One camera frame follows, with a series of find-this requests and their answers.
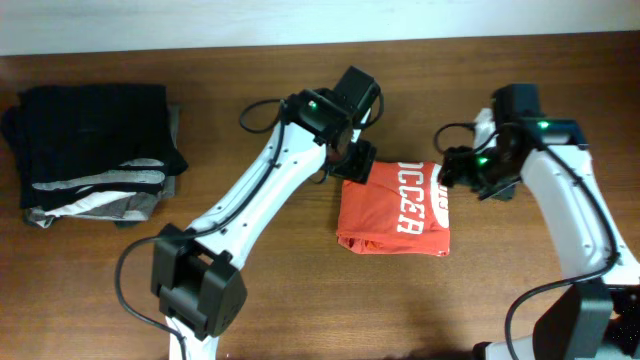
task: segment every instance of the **wooden table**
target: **wooden table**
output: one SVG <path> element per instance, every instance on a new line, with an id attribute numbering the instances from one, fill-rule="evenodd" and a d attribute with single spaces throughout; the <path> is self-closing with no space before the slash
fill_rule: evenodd
<path id="1" fill-rule="evenodd" d="M 579 120 L 611 213 L 640 254 L 639 33 L 2 58 L 2 109 L 16 91 L 40 84 L 166 84 L 171 102 L 183 106 L 178 147 L 190 167 L 178 196 L 147 223 L 117 230 L 65 219 L 41 230 L 22 224 L 13 156 L 0 141 L 0 357 L 166 357 L 168 335 L 116 301 L 117 256 L 168 222 L 187 226 L 251 164 L 268 135 L 238 127 L 246 105 L 331 87 L 351 64 L 385 93 L 385 116 L 364 133 L 382 160 L 440 161 L 431 145 L 438 127 L 473 119 L 505 84 L 539 84 L 543 111 Z M 444 141 L 466 136 L 452 131 Z M 218 356 L 382 359 L 503 339 L 510 303 L 560 276 L 540 210 L 523 187 L 509 203 L 479 203 L 456 188 L 449 204 L 450 256 L 359 256 L 336 243 L 340 182 L 304 184 L 254 247 L 243 270 L 249 298 Z M 134 253 L 124 290 L 136 308 L 161 319 L 150 266 L 151 247 Z M 558 295 L 526 303 L 515 335 L 529 333 Z"/>

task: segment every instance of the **orange t-shirt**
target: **orange t-shirt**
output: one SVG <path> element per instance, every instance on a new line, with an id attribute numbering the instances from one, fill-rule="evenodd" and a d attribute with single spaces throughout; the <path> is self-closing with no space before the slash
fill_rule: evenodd
<path id="1" fill-rule="evenodd" d="M 366 185 L 342 184 L 338 243 L 358 254 L 449 254 L 440 165 L 375 162 Z"/>

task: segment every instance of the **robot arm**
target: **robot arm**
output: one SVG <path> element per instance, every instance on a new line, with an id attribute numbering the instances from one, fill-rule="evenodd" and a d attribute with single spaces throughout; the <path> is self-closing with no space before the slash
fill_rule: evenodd
<path id="1" fill-rule="evenodd" d="M 516 358 L 514 352 L 522 360 L 639 358 L 638 337 L 629 324 L 640 319 L 640 265 L 600 194 L 577 123 L 542 114 L 535 86 L 511 85 L 494 95 L 493 121 L 463 126 L 475 130 L 477 147 L 445 151 L 441 182 L 469 185 L 481 200 L 504 201 L 523 182 L 542 210 L 566 279 L 518 299 L 507 316 L 507 342 L 483 344 L 476 356 L 507 360 Z M 566 285 L 571 287 L 536 323 L 533 335 L 513 341 L 510 351 L 510 321 L 517 306 L 538 292 Z M 613 311 L 620 315 L 615 321 L 610 320 Z"/>
<path id="2" fill-rule="evenodd" d="M 155 242 L 151 291 L 188 359 L 215 359 L 218 336 L 242 308 L 240 270 L 294 190 L 320 169 L 365 183 L 376 149 L 358 136 L 380 96 L 374 79 L 350 68 L 333 90 L 304 90 L 281 102 L 279 123 L 231 190 L 182 232 L 168 225 Z M 171 337 L 170 358 L 183 348 Z"/>

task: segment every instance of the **folded shirt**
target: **folded shirt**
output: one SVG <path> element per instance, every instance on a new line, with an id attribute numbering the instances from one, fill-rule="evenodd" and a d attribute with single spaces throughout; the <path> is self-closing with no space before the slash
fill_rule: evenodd
<path id="1" fill-rule="evenodd" d="M 21 208 L 51 211 L 94 192 L 157 194 L 187 168 L 164 86 L 43 86 L 19 97 L 0 125 L 16 155 Z"/>
<path id="2" fill-rule="evenodd" d="M 440 165 L 375 162 L 366 185 L 342 184 L 338 243 L 358 254 L 449 254 Z"/>
<path id="3" fill-rule="evenodd" d="M 169 130 L 171 132 L 171 140 L 176 148 L 179 122 L 180 107 L 177 105 L 169 106 Z M 145 161 L 145 159 L 137 159 L 128 162 L 126 165 L 149 166 L 154 164 Z M 77 201 L 83 202 L 82 205 L 78 204 L 80 205 L 79 210 L 85 210 L 79 213 L 74 210 L 74 207 L 69 205 L 50 211 L 44 211 L 41 206 L 34 207 L 25 211 L 24 221 L 42 228 L 51 226 L 59 216 L 131 223 L 147 221 L 160 200 L 175 196 L 175 182 L 175 176 L 167 176 L 162 184 L 162 190 L 157 194 L 148 194 L 145 192 L 119 193 L 124 196 L 118 200 L 114 200 L 114 198 L 110 196 L 101 196 L 103 193 L 94 193 L 98 194 L 99 197 L 97 199 L 87 202 L 84 201 L 86 200 L 85 198 L 82 198 Z"/>

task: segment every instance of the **black cable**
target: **black cable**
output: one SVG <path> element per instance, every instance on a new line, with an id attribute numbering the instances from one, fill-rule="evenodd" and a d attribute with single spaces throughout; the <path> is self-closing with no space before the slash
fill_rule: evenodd
<path id="1" fill-rule="evenodd" d="M 381 91 L 380 94 L 378 95 L 378 113 L 376 114 L 376 117 L 373 118 L 373 120 L 364 123 L 362 126 L 360 126 L 360 124 L 356 124 L 356 126 L 354 126 L 353 128 L 356 130 L 368 129 L 371 125 L 375 124 L 378 120 L 380 120 L 383 114 L 384 114 L 384 95 L 382 95 L 382 91 Z"/>
<path id="2" fill-rule="evenodd" d="M 276 115 L 275 120 L 273 120 L 273 122 L 271 124 L 269 124 L 264 129 L 252 129 L 252 128 L 248 127 L 247 124 L 244 123 L 245 117 L 247 116 L 247 114 L 251 110 L 257 108 L 258 106 L 262 106 L 262 105 L 266 105 L 266 104 L 272 104 L 272 103 L 279 103 L 281 101 L 282 101 L 281 99 L 267 99 L 267 100 L 261 100 L 261 101 L 255 102 L 255 103 L 247 106 L 240 113 L 240 118 L 238 119 L 238 122 L 240 123 L 240 127 L 242 127 L 243 129 L 247 130 L 248 132 L 250 132 L 252 134 L 264 134 L 264 133 L 266 133 L 268 131 L 271 131 L 271 129 L 273 129 L 276 126 L 278 121 L 280 121 L 280 110 L 278 110 L 278 114 Z"/>
<path id="3" fill-rule="evenodd" d="M 562 167 L 569 174 L 569 176 L 571 176 L 571 178 L 574 181 L 574 184 L 579 186 L 580 189 L 582 190 L 582 192 L 584 193 L 584 195 L 589 199 L 589 202 L 594 207 L 596 213 L 598 214 L 598 218 L 600 219 L 600 222 L 604 226 L 605 232 L 607 233 L 607 237 L 608 237 L 608 240 L 609 240 L 609 247 L 610 247 L 610 250 L 611 250 L 611 255 L 607 258 L 606 265 L 600 270 L 594 271 L 594 272 L 589 273 L 589 274 L 580 275 L 580 276 L 576 276 L 576 277 L 572 277 L 572 278 L 568 278 L 568 279 L 564 279 L 564 280 L 559 280 L 559 281 L 555 281 L 555 282 L 552 282 L 552 283 L 549 283 L 549 284 L 538 286 L 538 287 L 536 287 L 534 289 L 531 289 L 531 290 L 527 291 L 526 293 L 520 295 L 520 297 L 518 297 L 516 299 L 516 301 L 514 301 L 513 304 L 511 304 L 511 306 L 509 307 L 509 311 L 507 311 L 507 316 L 505 318 L 504 334 L 505 334 L 505 342 L 507 344 L 507 348 L 509 349 L 509 354 L 511 355 L 513 360 L 519 360 L 519 359 L 518 359 L 518 355 L 516 354 L 515 348 L 513 347 L 513 339 L 511 337 L 511 322 L 513 320 L 513 316 L 514 316 L 516 310 L 518 309 L 518 307 L 520 305 L 522 305 L 525 301 L 527 301 L 531 297 L 533 297 L 535 295 L 538 295 L 540 293 L 543 293 L 545 291 L 557 289 L 557 288 L 563 287 L 563 286 L 573 285 L 573 284 L 580 283 L 580 282 L 585 282 L 585 281 L 589 281 L 589 280 L 598 279 L 598 278 L 604 276 L 605 274 L 607 274 L 609 271 L 611 271 L 611 269 L 613 269 L 613 267 L 615 266 L 616 261 L 618 261 L 618 259 L 620 258 L 620 253 L 618 252 L 618 246 L 617 246 L 617 243 L 616 243 L 616 238 L 615 238 L 615 235 L 614 235 L 614 232 L 613 232 L 613 228 L 611 227 L 611 223 L 607 219 L 607 217 L 606 217 L 606 215 L 604 213 L 604 210 L 602 209 L 602 207 L 598 203 L 598 200 L 595 198 L 595 196 L 593 195 L 591 190 L 589 190 L 587 185 L 582 180 L 582 177 L 580 177 L 578 174 L 576 174 L 575 171 L 569 165 L 567 165 L 566 162 L 564 162 L 564 160 L 562 160 L 553 150 L 551 150 L 549 148 L 549 146 L 547 146 L 546 144 L 542 143 L 541 141 L 538 141 L 536 138 L 534 138 L 533 135 L 531 135 L 529 132 L 527 132 L 522 127 L 521 127 L 521 129 L 523 130 L 524 133 L 526 133 L 529 136 L 529 138 L 532 141 L 534 141 L 534 143 L 540 149 L 542 149 L 543 151 L 547 152 L 549 154 L 549 156 L 551 156 L 551 158 L 558 165 L 560 165 L 560 167 Z"/>
<path id="4" fill-rule="evenodd" d="M 256 105 L 258 103 L 252 104 L 249 107 L 247 107 L 242 114 L 240 115 L 240 117 L 242 118 L 242 116 L 246 115 L 246 113 L 248 111 L 250 111 L 252 108 L 255 108 Z M 270 125 L 271 128 L 273 128 L 275 126 L 275 124 L 277 124 L 277 121 Z M 129 254 L 135 250 L 137 247 L 141 246 L 141 245 L 145 245 L 145 244 L 149 244 L 149 243 L 154 243 L 156 241 L 159 240 L 169 240 L 169 241 L 181 241 L 181 240 L 191 240 L 191 239 L 195 239 L 198 237 L 202 237 L 202 236 L 206 236 L 206 235 L 210 235 L 215 233 L 218 230 L 221 230 L 222 228 L 224 228 L 226 225 L 228 225 L 231 221 L 233 221 L 233 219 L 235 219 L 241 212 L 242 210 L 244 210 L 249 203 L 251 202 L 251 200 L 255 197 L 255 195 L 258 193 L 258 191 L 262 188 L 262 186 L 264 185 L 264 183 L 267 181 L 267 179 L 269 178 L 269 175 L 271 175 L 271 172 L 273 171 L 273 169 L 275 169 L 277 167 L 277 163 L 278 163 L 278 158 L 280 157 L 280 151 L 282 149 L 282 143 L 284 140 L 284 128 L 285 125 L 281 124 L 280 125 L 280 132 L 279 132 L 279 136 L 278 136 L 278 144 L 276 145 L 276 149 L 273 155 L 273 158 L 270 160 L 269 162 L 269 167 L 267 168 L 267 170 L 265 171 L 265 173 L 262 175 L 262 177 L 260 178 L 260 180 L 256 183 L 256 185 L 253 187 L 253 189 L 251 190 L 251 192 L 249 193 L 249 195 L 247 195 L 247 197 L 244 199 L 244 201 L 229 215 L 227 216 L 227 218 L 225 218 L 223 221 L 221 221 L 219 224 L 215 224 L 212 228 L 208 229 L 208 230 L 204 230 L 204 231 L 200 231 L 200 232 L 196 232 L 196 233 L 187 233 L 187 234 L 181 234 L 181 235 L 171 235 L 171 236 L 154 236 L 154 237 L 148 237 L 148 238 L 144 238 L 144 239 L 140 239 L 137 240 L 131 244 L 129 244 L 129 246 L 127 246 L 127 248 L 122 252 L 122 254 L 120 254 L 120 257 L 118 258 L 118 262 L 116 264 L 116 269 L 115 269 L 115 274 L 114 274 L 114 287 L 115 287 L 115 292 L 116 292 L 116 296 L 118 297 L 118 302 L 120 302 L 120 305 L 122 305 L 122 307 L 125 309 L 125 311 L 127 311 L 129 314 L 133 315 L 135 318 L 151 325 L 154 326 L 160 330 L 166 331 L 171 335 L 174 335 L 177 339 L 178 339 L 178 343 L 180 344 L 180 352 L 182 354 L 182 359 L 183 360 L 187 360 L 187 349 L 186 349 L 186 344 L 184 341 L 184 336 L 182 336 L 182 333 L 180 333 L 180 331 L 178 330 L 174 330 L 168 326 L 166 326 L 165 324 L 162 324 L 158 321 L 155 321 L 143 314 L 141 314 L 140 312 L 136 311 L 135 309 L 133 309 L 131 307 L 131 305 L 129 305 L 129 303 L 127 303 L 127 301 L 124 298 L 124 295 L 122 293 L 122 286 L 121 286 L 121 275 L 122 275 L 122 268 L 124 265 L 124 261 L 127 258 L 127 256 L 129 256 Z"/>
<path id="5" fill-rule="evenodd" d="M 465 157 L 465 156 L 470 156 L 475 154 L 476 152 L 480 151 L 482 148 L 484 148 L 487 144 L 489 144 L 489 141 L 491 141 L 491 139 L 493 139 L 493 137 L 495 135 L 498 134 L 498 130 L 496 129 L 496 131 L 494 131 L 491 136 L 489 136 L 489 139 L 487 141 L 485 141 L 481 146 L 478 146 L 477 148 L 470 150 L 468 152 L 464 152 L 464 153 L 456 153 L 456 154 L 449 154 L 447 153 L 445 150 L 442 150 L 442 148 L 440 147 L 440 142 L 438 141 L 438 139 L 440 138 L 440 134 L 445 131 L 446 129 L 452 128 L 452 127 L 461 127 L 461 128 L 465 128 L 467 130 L 471 130 L 474 131 L 476 124 L 475 123 L 451 123 L 451 124 L 447 124 L 443 127 L 441 127 L 440 129 L 438 129 L 438 131 L 436 131 L 436 133 L 433 135 L 433 147 L 436 148 L 436 151 L 438 153 L 440 153 L 440 155 L 446 155 L 449 157 Z"/>

